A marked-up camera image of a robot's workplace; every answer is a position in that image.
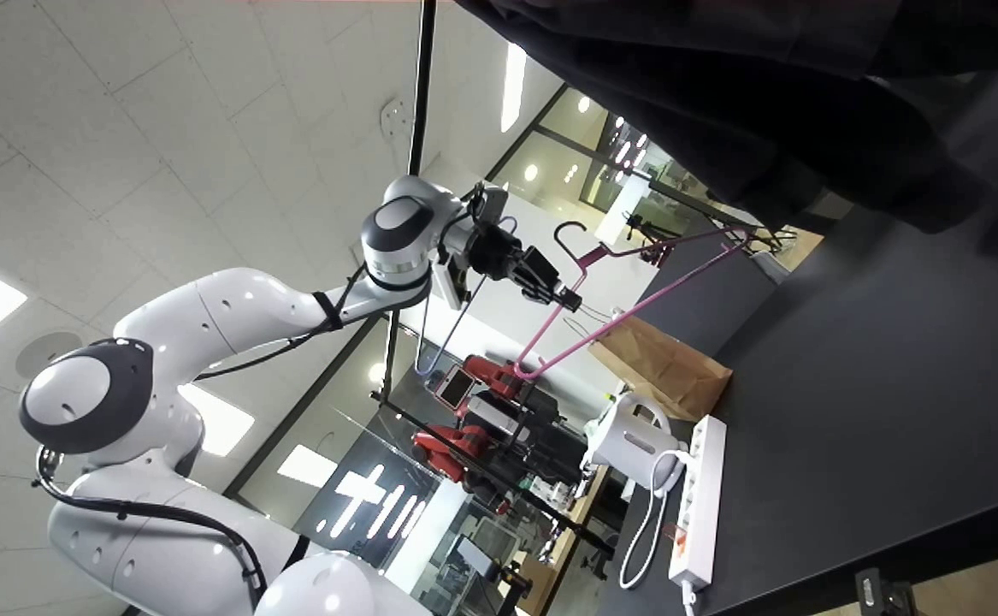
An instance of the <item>power strip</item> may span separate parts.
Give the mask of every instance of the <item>power strip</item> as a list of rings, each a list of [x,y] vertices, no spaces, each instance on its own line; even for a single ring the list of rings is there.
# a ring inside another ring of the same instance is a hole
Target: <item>power strip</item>
[[[693,428],[689,443],[693,461],[685,469],[682,506],[670,551],[670,580],[682,587],[702,589],[711,583],[725,445],[726,424],[717,418],[702,418]]]

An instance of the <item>paper bag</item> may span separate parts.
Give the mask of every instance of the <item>paper bag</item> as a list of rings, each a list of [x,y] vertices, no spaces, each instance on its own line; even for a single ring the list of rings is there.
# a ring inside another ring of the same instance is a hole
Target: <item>paper bag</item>
[[[637,394],[654,398],[667,416],[687,421],[712,412],[733,373],[635,317],[605,333],[589,351]]]

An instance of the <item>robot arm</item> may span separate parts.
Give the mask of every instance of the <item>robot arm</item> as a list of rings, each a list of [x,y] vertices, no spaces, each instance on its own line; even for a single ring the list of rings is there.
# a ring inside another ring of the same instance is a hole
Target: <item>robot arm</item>
[[[183,479],[204,426],[182,391],[209,366],[250,348],[419,303],[432,276],[458,301],[467,293],[463,273],[474,269],[511,278],[532,300],[575,309],[580,298],[556,270],[499,229],[505,196],[478,187],[466,206],[406,176],[363,225],[365,277],[359,270],[340,288],[303,293],[259,270],[226,269],[135,309],[116,324],[115,338],[54,360],[23,391],[19,409],[23,428],[42,444],[38,483],[58,500],[49,523],[54,548],[108,592],[158,616],[250,616],[252,596],[264,593],[260,616],[312,613],[323,600],[335,612],[342,584],[332,578],[343,576],[351,577],[343,584],[365,585],[370,594],[351,599],[340,615],[426,613],[364,564],[345,565]],[[52,481],[62,453],[87,453],[88,472],[68,492]]]

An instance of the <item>table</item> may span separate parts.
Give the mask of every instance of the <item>table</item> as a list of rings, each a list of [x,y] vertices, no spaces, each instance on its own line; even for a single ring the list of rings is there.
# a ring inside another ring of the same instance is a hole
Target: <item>table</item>
[[[917,582],[998,558],[998,81],[947,138],[994,181],[984,211],[938,235],[852,211],[714,353],[735,374],[702,616],[822,612],[867,566]],[[599,613],[680,613],[666,549]]]
[[[593,510],[593,501],[597,499],[601,488],[605,486],[608,475],[609,467],[607,465],[598,467],[597,475],[593,476],[593,481],[586,489],[586,494],[570,503],[570,508],[566,511],[570,521],[576,524],[585,524],[588,521],[589,514]],[[566,568],[568,568],[570,558],[574,556],[574,550],[577,546],[578,538],[572,530],[567,529],[560,535],[556,541],[556,547],[552,549],[551,562],[539,562],[536,559],[536,554],[527,554],[521,550],[514,554],[513,560],[522,565],[519,573],[527,580],[533,581],[533,589],[529,591],[529,596],[517,602],[518,608],[521,608],[522,612],[528,613],[529,616],[542,616],[543,613],[548,612],[552,598],[556,596],[558,586],[564,580]],[[499,584],[499,592],[503,595],[509,591],[509,585]]]

